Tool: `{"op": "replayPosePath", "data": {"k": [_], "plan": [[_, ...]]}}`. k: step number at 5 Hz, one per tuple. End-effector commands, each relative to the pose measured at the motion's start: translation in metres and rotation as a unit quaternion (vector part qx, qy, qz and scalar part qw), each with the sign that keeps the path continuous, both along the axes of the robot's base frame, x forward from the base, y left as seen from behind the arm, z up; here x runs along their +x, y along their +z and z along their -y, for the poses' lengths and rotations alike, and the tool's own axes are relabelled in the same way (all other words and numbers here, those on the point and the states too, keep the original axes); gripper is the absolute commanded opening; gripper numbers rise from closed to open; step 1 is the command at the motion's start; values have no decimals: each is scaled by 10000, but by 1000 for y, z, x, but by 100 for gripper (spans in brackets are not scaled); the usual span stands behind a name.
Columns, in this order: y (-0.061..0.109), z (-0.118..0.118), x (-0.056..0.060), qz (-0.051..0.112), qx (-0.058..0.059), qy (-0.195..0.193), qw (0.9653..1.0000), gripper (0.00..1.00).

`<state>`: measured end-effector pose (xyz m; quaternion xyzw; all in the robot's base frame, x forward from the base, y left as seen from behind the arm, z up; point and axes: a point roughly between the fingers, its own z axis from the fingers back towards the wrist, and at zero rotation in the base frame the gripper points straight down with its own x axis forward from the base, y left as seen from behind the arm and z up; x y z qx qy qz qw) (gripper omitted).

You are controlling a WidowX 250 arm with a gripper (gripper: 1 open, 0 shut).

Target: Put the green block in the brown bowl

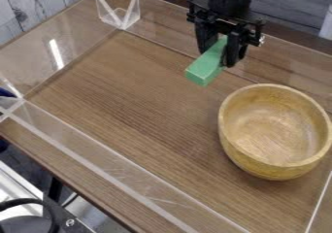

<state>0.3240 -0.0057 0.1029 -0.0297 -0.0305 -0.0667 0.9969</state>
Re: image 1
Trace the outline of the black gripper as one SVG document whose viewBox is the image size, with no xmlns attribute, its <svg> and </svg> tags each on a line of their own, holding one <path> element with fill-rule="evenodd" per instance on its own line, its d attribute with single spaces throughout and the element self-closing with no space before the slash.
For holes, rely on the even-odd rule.
<svg viewBox="0 0 332 233">
<path fill-rule="evenodd" d="M 261 40 L 264 22 L 250 15 L 252 0 L 186 1 L 186 20 L 194 24 L 200 53 L 214 44 L 218 34 L 228 35 L 221 63 L 233 67 L 244 58 L 248 45 L 257 46 Z"/>
</svg>

